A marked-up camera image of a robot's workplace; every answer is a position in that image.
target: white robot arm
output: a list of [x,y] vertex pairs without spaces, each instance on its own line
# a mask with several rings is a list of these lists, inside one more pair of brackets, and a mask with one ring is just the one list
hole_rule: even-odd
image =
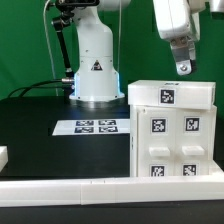
[[53,20],[64,57],[66,75],[73,75],[62,29],[72,22],[79,39],[80,67],[74,73],[71,102],[86,107],[108,107],[124,99],[119,74],[113,66],[113,34],[98,17],[98,11],[116,11],[131,0],[56,0],[61,16]]
[[153,0],[161,39],[170,42],[179,75],[196,69],[194,42],[200,39],[198,12],[205,0]]

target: black cable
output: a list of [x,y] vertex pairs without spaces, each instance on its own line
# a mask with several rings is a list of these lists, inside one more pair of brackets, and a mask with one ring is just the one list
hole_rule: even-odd
[[35,84],[31,85],[30,87],[24,88],[24,91],[22,91],[22,93],[19,94],[19,97],[23,97],[28,91],[30,91],[32,89],[32,87],[42,86],[42,85],[47,85],[47,84],[52,84],[52,83],[58,83],[58,82],[61,82],[61,79],[47,80],[47,81],[35,83]]
[[20,90],[24,90],[26,92],[32,90],[32,89],[63,89],[65,86],[49,86],[49,87],[43,87],[43,86],[28,86],[28,87],[21,87],[21,88],[18,88],[18,89],[15,89],[13,90],[7,98],[10,98],[14,93],[20,91]]

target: green backdrop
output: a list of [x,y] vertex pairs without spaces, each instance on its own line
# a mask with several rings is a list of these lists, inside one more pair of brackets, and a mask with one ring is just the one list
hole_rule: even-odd
[[[45,0],[2,1],[0,9],[0,99],[12,90],[52,79],[51,65],[43,25]],[[51,46],[57,77],[64,67],[56,34],[50,25],[58,15],[48,14]],[[100,13],[100,18],[114,33],[114,59],[117,61],[119,13]],[[224,21],[212,20],[209,8],[200,14],[201,41],[196,44],[196,73],[179,77],[169,44],[159,38],[152,0],[132,0],[122,12],[120,75],[122,91],[139,79],[215,81],[216,105],[224,118]],[[65,37],[74,70],[78,69],[78,46],[75,27],[65,29]],[[33,90],[28,95],[54,95],[53,90]]]

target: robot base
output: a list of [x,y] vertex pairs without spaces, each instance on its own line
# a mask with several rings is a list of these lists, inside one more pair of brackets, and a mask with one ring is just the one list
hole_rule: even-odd
[[90,108],[90,109],[109,108],[109,107],[114,107],[124,103],[125,103],[125,97],[117,98],[115,100],[110,100],[110,101],[82,101],[82,100],[74,100],[70,98],[71,105]]

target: warning label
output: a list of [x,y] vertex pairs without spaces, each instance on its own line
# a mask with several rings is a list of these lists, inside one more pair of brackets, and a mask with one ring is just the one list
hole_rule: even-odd
[[91,70],[92,70],[92,71],[103,71],[103,69],[102,69],[102,67],[101,67],[101,65],[100,65],[100,63],[99,63],[98,60],[96,60],[96,62],[95,62],[95,64],[93,65],[93,67],[92,67]]

